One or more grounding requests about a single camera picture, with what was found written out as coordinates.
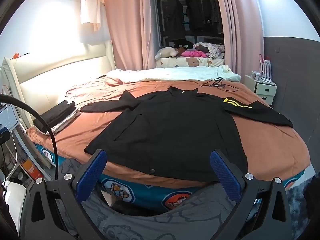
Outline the large black jacket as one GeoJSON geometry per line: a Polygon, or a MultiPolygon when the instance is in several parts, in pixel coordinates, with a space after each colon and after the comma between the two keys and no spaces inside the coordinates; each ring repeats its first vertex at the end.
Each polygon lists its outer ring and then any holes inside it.
{"type": "Polygon", "coordinates": [[[169,87],[138,98],[124,92],[102,109],[119,115],[84,149],[107,153],[110,162],[153,176],[216,181],[210,155],[220,150],[242,172],[248,171],[234,116],[291,127],[271,107],[234,98],[169,87]]]}

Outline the pink clothing pile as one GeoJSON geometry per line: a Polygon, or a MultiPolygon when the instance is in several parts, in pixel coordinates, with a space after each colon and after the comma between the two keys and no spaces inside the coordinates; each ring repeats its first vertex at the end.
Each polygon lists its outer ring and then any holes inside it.
{"type": "Polygon", "coordinates": [[[186,50],[181,56],[183,57],[207,57],[207,54],[199,50],[186,50]]]}

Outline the hanging dark clothes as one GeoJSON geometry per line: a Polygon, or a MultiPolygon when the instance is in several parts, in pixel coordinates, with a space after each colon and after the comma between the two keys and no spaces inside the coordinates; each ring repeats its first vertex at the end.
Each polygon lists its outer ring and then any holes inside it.
{"type": "Polygon", "coordinates": [[[223,40],[218,0],[157,0],[157,9],[163,44],[223,40]]]}

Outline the grey cartoon floor rug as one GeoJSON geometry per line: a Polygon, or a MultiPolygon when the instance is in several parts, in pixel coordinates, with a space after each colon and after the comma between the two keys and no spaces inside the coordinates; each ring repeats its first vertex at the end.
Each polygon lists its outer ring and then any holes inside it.
{"type": "Polygon", "coordinates": [[[167,211],[119,200],[98,183],[81,205],[106,239],[210,239],[235,207],[219,183],[167,211]]]}

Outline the blue patterned bed sheet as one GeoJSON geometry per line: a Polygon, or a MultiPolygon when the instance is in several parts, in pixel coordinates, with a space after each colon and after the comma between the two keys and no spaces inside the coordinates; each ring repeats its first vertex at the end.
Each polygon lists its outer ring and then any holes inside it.
{"type": "MultiPolygon", "coordinates": [[[[44,155],[49,161],[55,165],[54,153],[50,152],[43,146],[36,144],[35,146],[39,152],[44,155]]],[[[297,175],[283,180],[283,184],[288,190],[298,182],[303,182],[316,174],[312,164],[297,175]]],[[[116,198],[127,203],[135,204],[137,206],[155,209],[158,211],[172,210],[186,200],[191,194],[199,191],[206,186],[185,187],[181,189],[170,189],[166,187],[152,186],[146,184],[139,184],[130,181],[113,178],[111,176],[101,174],[99,178],[99,185],[103,191],[109,194],[114,194],[116,198]]]]}

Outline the white bedside cabinet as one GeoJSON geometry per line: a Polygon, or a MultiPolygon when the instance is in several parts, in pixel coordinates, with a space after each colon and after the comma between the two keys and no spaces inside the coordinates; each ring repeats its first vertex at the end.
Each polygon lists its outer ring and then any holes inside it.
{"type": "Polygon", "coordinates": [[[277,85],[275,83],[255,80],[251,76],[246,75],[244,84],[249,90],[261,97],[268,105],[271,106],[273,104],[277,92],[277,85]]]}

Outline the white blue storage box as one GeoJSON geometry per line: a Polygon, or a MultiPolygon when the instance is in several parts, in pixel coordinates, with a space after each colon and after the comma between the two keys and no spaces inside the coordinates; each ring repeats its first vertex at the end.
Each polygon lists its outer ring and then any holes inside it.
{"type": "Polygon", "coordinates": [[[20,123],[17,116],[15,106],[11,104],[5,104],[0,111],[0,124],[1,129],[7,128],[9,132],[13,131],[20,123]]]}

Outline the striped bag on cabinet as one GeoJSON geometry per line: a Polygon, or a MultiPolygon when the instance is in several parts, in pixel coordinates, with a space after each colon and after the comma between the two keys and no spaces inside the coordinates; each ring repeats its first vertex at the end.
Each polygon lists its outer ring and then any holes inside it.
{"type": "Polygon", "coordinates": [[[263,56],[259,55],[259,61],[260,61],[260,74],[261,77],[272,80],[272,67],[271,67],[271,61],[263,59],[263,56]]]}

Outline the cream padded headboard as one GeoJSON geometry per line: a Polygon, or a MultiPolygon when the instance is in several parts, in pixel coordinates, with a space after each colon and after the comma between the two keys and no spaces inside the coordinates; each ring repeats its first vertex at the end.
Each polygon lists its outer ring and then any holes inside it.
{"type": "Polygon", "coordinates": [[[5,91],[43,114],[74,85],[92,81],[115,69],[113,44],[80,46],[67,51],[29,53],[16,59],[5,57],[1,78],[5,91]]]}

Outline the bear print bedding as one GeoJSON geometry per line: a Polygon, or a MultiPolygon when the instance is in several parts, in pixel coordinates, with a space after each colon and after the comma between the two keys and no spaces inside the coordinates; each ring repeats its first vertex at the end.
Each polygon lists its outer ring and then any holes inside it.
{"type": "Polygon", "coordinates": [[[156,60],[157,68],[174,67],[218,67],[225,64],[224,59],[210,59],[207,57],[169,57],[156,60]]]}

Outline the grey plush toy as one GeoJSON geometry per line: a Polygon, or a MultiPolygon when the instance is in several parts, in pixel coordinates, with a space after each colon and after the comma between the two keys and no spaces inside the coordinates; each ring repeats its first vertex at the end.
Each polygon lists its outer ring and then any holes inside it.
{"type": "Polygon", "coordinates": [[[168,57],[176,57],[178,55],[178,51],[176,51],[172,47],[165,47],[160,49],[157,54],[155,55],[155,60],[160,60],[161,58],[168,58],[168,57]]]}

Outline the right pink curtain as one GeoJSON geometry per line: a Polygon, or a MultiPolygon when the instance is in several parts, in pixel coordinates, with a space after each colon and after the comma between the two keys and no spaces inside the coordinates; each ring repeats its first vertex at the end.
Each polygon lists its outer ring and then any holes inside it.
{"type": "Polygon", "coordinates": [[[218,0],[225,42],[225,64],[241,76],[260,69],[264,54],[263,23],[258,0],[218,0]]]}

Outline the pink curtain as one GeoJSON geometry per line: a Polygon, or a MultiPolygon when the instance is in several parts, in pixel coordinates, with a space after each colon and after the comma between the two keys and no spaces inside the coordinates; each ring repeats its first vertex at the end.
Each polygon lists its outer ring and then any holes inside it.
{"type": "Polygon", "coordinates": [[[104,0],[116,67],[155,67],[150,0],[104,0]]]}
{"type": "Polygon", "coordinates": [[[264,54],[263,23],[258,0],[218,0],[225,42],[225,64],[241,76],[260,69],[264,54]]]}

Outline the left pink curtain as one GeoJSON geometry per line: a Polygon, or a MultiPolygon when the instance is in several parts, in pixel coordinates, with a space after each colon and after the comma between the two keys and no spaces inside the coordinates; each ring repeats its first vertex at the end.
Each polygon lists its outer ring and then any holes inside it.
{"type": "Polygon", "coordinates": [[[150,0],[104,0],[116,67],[155,67],[150,0]]]}

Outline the hanging white garment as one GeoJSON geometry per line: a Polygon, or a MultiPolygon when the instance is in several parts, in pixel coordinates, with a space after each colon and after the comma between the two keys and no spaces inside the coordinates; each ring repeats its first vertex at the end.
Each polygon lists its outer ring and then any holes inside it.
{"type": "Polygon", "coordinates": [[[101,27],[100,0],[81,0],[80,22],[98,31],[101,27]]]}

